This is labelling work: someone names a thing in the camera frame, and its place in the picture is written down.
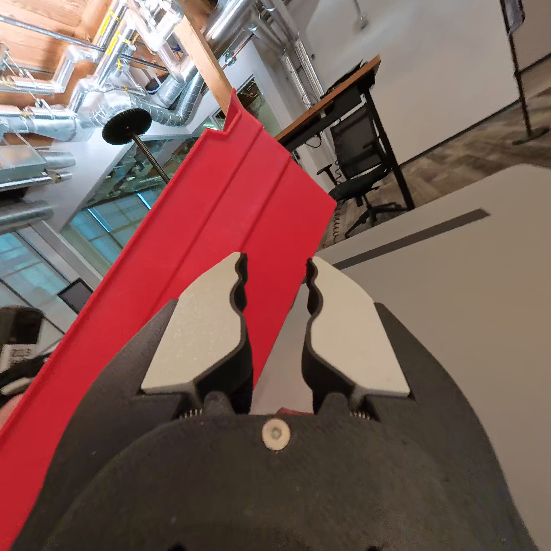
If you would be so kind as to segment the black round disc on rod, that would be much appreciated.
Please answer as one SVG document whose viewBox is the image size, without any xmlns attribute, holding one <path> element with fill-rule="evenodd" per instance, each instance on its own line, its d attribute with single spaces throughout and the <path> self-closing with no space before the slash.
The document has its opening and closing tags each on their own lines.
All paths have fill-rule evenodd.
<svg viewBox="0 0 551 551">
<path fill-rule="evenodd" d="M 169 176 L 141 140 L 141 135 L 149 130 L 151 124 L 152 117 L 148 111 L 142 108 L 131 108 L 108 120 L 102 129 L 101 135 L 103 140 L 110 145 L 124 145 L 133 141 L 152 164 L 164 183 L 169 183 Z"/>
</svg>

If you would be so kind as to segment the wooden desk with black legs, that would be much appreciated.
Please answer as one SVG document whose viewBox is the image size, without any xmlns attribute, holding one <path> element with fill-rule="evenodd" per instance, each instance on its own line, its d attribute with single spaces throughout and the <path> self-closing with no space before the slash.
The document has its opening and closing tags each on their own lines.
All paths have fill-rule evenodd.
<svg viewBox="0 0 551 551">
<path fill-rule="evenodd" d="M 351 112 L 357 105 L 352 105 L 350 100 L 343 101 L 342 97 L 349 95 L 350 90 L 354 91 L 358 99 L 364 97 L 366 100 L 368 111 L 374 117 L 377 135 L 381 138 L 384 152 L 389 156 L 390 169 L 396 177 L 406 210 L 412 210 L 416 207 L 415 203 L 371 95 L 371 88 L 375 84 L 380 63 L 381 56 L 376 55 L 359 66 L 355 72 L 350 72 L 347 79 L 341 79 L 338 85 L 333 86 L 331 91 L 326 93 L 320 101 L 308 108 L 305 113 L 277 134 L 275 140 L 287 151 L 293 152 L 316 134 L 329 128 L 342 116 Z"/>
</svg>

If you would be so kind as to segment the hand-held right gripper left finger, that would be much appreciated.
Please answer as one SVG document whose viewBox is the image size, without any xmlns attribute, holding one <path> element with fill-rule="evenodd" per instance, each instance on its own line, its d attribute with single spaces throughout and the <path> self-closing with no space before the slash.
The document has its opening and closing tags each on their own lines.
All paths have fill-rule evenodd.
<svg viewBox="0 0 551 551">
<path fill-rule="evenodd" d="M 233 252 L 180 295 L 141 383 L 146 396 L 181 395 L 190 410 L 221 392 L 250 410 L 253 362 L 244 317 L 247 255 Z"/>
</svg>

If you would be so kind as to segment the silver ventilation ducts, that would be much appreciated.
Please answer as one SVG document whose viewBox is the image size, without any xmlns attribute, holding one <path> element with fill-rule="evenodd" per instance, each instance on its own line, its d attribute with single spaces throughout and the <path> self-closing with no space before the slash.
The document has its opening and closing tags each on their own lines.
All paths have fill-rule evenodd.
<svg viewBox="0 0 551 551">
<path fill-rule="evenodd" d="M 113 1 L 91 43 L 2 15 L 4 25 L 65 41 L 68 47 L 50 80 L 36 79 L 27 69 L 20 68 L 21 76 L 1 75 L 1 93 L 64 94 L 78 64 L 93 63 L 95 69 L 76 82 L 68 105 L 51 106 L 41 100 L 36 100 L 35 107 L 1 105 L 1 134 L 30 133 L 73 141 L 133 107 L 145 109 L 159 125 L 185 126 L 206 86 L 184 45 L 185 23 L 192 23 L 188 11 L 184 1 Z M 231 47 L 247 31 L 275 52 L 288 78 L 295 80 L 296 91 L 305 93 L 292 55 L 301 68 L 302 60 L 308 56 L 284 1 L 217 1 L 199 30 L 216 59 L 226 61 L 230 60 L 230 53 L 237 53 Z M 134 35 L 159 57 L 164 64 L 162 70 L 168 73 L 155 92 L 146 91 L 130 74 L 131 63 L 148 65 L 133 57 Z"/>
</svg>

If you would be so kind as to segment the dark tape strip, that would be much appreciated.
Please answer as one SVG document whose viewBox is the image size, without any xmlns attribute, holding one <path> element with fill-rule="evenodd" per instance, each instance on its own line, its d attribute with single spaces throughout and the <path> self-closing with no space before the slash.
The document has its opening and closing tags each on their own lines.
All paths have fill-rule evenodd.
<svg viewBox="0 0 551 551">
<path fill-rule="evenodd" d="M 403 238 L 399 238 L 397 240 L 391 241 L 385 245 L 376 247 L 372 250 L 362 252 L 350 258 L 336 262 L 335 264 L 333 264 L 333 266 L 338 270 L 343 270 L 343 269 L 352 267 L 354 265 L 367 262 L 371 259 L 387 255 L 391 252 L 398 251 L 400 249 L 425 241 L 427 239 L 436 237 L 446 232 L 458 229 L 468 224 L 483 220 L 484 218 L 487 218 L 489 216 L 490 216 L 490 213 L 484 209 L 472 210 L 470 212 L 461 214 L 458 217 L 454 217 L 452 219 L 446 220 L 439 224 L 430 226 L 426 229 L 417 231 Z"/>
</svg>

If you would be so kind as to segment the red plastic storage bin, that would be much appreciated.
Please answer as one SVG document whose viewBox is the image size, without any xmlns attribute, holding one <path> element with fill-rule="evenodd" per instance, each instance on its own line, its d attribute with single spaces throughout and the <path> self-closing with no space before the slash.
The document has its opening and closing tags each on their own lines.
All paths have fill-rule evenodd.
<svg viewBox="0 0 551 551">
<path fill-rule="evenodd" d="M 240 104 L 206 130 L 1 429 L 1 550 L 30 517 L 62 430 L 115 354 L 228 254 L 247 254 L 258 382 L 334 200 Z"/>
</svg>

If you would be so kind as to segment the dark monitor screen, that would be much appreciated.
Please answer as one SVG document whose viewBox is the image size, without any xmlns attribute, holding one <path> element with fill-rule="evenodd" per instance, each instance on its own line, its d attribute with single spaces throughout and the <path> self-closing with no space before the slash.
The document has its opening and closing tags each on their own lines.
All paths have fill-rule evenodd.
<svg viewBox="0 0 551 551">
<path fill-rule="evenodd" d="M 78 278 L 57 293 L 61 299 L 77 315 L 85 307 L 94 290 L 83 279 Z"/>
</svg>

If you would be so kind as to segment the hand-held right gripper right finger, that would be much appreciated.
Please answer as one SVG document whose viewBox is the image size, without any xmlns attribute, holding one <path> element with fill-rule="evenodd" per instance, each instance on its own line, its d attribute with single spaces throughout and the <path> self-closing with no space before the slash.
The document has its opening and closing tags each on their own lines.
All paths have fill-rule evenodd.
<svg viewBox="0 0 551 551">
<path fill-rule="evenodd" d="M 410 386 L 371 296 L 322 258 L 306 264 L 309 290 L 302 377 L 319 410 L 332 393 L 353 410 L 366 397 L 407 398 Z"/>
</svg>

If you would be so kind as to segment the black easel stand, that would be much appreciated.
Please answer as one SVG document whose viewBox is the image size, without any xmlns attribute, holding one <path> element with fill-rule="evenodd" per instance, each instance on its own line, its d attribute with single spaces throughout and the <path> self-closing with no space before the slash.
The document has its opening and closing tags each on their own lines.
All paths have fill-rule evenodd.
<svg viewBox="0 0 551 551">
<path fill-rule="evenodd" d="M 522 137 L 512 142 L 513 146 L 520 146 L 531 141 L 535 141 L 546 134 L 549 134 L 550 128 L 548 126 L 533 127 L 528 112 L 527 99 L 522 82 L 522 71 L 519 66 L 515 40 L 513 36 L 515 31 L 517 31 L 524 24 L 526 19 L 523 3 L 522 1 L 499 1 L 499 4 L 501 14 L 504 19 L 505 31 L 513 63 L 513 76 L 516 81 L 517 90 L 519 93 L 521 114 L 525 125 L 525 133 L 522 135 Z"/>
</svg>

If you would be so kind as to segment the black office chair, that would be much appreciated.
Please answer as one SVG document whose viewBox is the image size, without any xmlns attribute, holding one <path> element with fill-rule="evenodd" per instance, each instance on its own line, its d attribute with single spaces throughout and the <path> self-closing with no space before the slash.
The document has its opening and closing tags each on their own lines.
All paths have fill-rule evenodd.
<svg viewBox="0 0 551 551">
<path fill-rule="evenodd" d="M 348 238 L 352 231 L 366 222 L 374 226 L 380 214 L 406 211 L 406 207 L 396 202 L 372 205 L 367 199 L 370 191 L 379 188 L 377 183 L 392 172 L 389 155 L 383 149 L 368 104 L 362 104 L 346 118 L 340 119 L 330 130 L 338 168 L 346 180 L 337 181 L 331 171 L 331 164 L 320 169 L 317 174 L 324 172 L 331 179 L 334 188 L 329 195 L 337 203 L 355 200 L 358 207 L 366 208 L 362 216 L 344 233 L 344 237 Z"/>
</svg>

